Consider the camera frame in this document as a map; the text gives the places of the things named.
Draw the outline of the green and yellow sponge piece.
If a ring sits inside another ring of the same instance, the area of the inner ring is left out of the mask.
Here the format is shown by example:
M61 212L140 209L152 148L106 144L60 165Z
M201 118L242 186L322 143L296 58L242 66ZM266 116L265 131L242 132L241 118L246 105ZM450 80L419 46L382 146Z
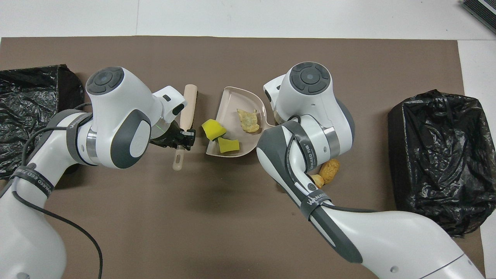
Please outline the green and yellow sponge piece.
M227 129L223 127L220 122L214 119L208 119L202 124L202 128L206 137L210 141L216 141L219 137L227 133Z

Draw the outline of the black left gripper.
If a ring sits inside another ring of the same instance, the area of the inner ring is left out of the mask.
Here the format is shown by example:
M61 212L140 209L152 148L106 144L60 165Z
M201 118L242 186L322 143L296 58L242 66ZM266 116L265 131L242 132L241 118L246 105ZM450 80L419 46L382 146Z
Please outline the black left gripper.
M196 139L195 129L181 129L177 124L171 124L165 134L150 140L150 144L160 147L170 147L178 149L184 147L185 150L190 151Z

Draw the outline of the open bin with black bag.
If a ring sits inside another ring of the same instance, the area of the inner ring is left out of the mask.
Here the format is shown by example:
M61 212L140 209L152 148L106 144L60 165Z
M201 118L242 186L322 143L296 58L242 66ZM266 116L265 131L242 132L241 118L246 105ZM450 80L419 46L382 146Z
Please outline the open bin with black bag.
M496 210L496 148L480 101L430 90L387 117L397 209L433 220L452 237L478 229Z

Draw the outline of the brown table mat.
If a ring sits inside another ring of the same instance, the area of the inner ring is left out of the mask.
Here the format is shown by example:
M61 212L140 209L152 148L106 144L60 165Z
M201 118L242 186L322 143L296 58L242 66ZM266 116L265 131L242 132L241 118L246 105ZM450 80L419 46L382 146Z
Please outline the brown table mat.
M85 83L121 66L152 91L198 88L198 138L181 171L175 150L151 145L126 170L80 166L64 175L46 208L85 228L103 252L103 279L377 279L341 258L258 162L255 151L211 157L201 124L223 89L258 95L293 65L327 67L351 112L356 137L324 191L338 206L395 210L388 112L429 90L463 94L458 43L213 37L3 38L0 69L65 64Z

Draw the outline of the small yellow sponge piece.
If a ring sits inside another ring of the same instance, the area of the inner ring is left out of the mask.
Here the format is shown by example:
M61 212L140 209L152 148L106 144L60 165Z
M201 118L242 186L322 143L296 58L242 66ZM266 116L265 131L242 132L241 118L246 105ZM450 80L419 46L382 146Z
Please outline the small yellow sponge piece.
M223 137L217 139L219 145L219 151L221 154L227 152L237 152L240 151L240 143L237 139L231 140Z

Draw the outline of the round brown bread roll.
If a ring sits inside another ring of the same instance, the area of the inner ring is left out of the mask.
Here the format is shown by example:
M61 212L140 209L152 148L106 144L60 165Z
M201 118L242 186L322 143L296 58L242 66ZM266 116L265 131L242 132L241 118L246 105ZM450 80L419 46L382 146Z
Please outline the round brown bread roll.
M336 159L331 159L326 163L322 164L319 176L322 178L325 184L332 182L340 169L340 162Z

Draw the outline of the beige plastic dustpan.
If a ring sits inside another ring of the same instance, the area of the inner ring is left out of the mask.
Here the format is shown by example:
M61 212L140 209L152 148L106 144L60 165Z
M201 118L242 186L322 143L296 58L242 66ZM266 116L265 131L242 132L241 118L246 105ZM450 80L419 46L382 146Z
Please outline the beige plastic dustpan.
M247 133L241 127L241 122L238 117L237 110L257 113L257 121L259 130L254 133ZM266 110L264 103L254 93L243 90L241 88L227 86L223 90L221 102L219 105L216 121L227 129L227 133L223 138L229 140L238 140L240 145L239 151L231 151L221 153L218 142L210 141L206 154L213 157L242 157L255 150L261 134L273 124L269 121L273 120L272 110Z

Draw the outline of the bin wrapped in black bag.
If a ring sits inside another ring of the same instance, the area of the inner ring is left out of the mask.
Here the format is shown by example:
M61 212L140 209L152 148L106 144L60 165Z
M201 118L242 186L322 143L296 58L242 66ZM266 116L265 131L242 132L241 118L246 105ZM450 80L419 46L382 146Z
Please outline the bin wrapped in black bag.
M79 77L66 65L0 71L0 179L21 163L28 138L56 113L84 102Z

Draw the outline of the dark grey ribbed box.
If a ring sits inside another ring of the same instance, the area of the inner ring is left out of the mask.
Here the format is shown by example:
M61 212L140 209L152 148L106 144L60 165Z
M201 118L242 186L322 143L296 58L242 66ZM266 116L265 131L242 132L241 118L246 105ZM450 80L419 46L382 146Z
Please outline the dark grey ribbed box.
M496 0L461 0L461 5L469 14L496 34Z

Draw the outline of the beige hand brush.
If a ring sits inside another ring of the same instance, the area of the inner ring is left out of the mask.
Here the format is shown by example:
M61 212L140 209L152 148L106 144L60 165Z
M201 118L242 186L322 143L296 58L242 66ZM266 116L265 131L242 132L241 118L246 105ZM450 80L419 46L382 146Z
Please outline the beige hand brush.
M184 98L187 101L187 105L184 110L181 111L181 117L179 119L179 127L185 132L188 132L193 125L193 118L196 106L197 98L197 86L193 84L188 84L184 88ZM172 164L172 169L179 171L183 166L185 148L182 146L178 147L175 153L175 159Z

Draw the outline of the pale pastry piece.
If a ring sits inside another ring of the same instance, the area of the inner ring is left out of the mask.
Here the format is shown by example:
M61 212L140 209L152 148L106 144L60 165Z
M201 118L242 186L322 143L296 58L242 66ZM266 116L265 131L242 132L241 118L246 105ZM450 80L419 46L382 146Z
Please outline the pale pastry piece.
M257 111L256 109L252 112L247 112L245 110L237 109L239 121L241 123L241 128L246 133L255 133L259 130Z

